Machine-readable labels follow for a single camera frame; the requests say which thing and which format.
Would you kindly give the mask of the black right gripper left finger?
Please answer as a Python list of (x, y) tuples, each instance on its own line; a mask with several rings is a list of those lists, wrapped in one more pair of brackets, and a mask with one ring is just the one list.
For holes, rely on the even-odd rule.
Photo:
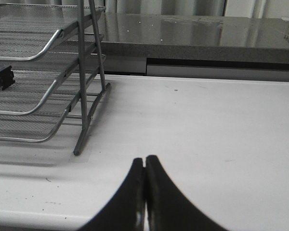
[(142, 231), (145, 219), (145, 168), (141, 158), (131, 168), (109, 202), (80, 231)]

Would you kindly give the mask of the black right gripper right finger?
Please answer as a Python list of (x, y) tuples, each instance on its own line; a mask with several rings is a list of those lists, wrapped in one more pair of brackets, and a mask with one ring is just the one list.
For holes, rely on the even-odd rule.
[(224, 231), (194, 206), (170, 179), (159, 159), (145, 161), (146, 201), (151, 231)]

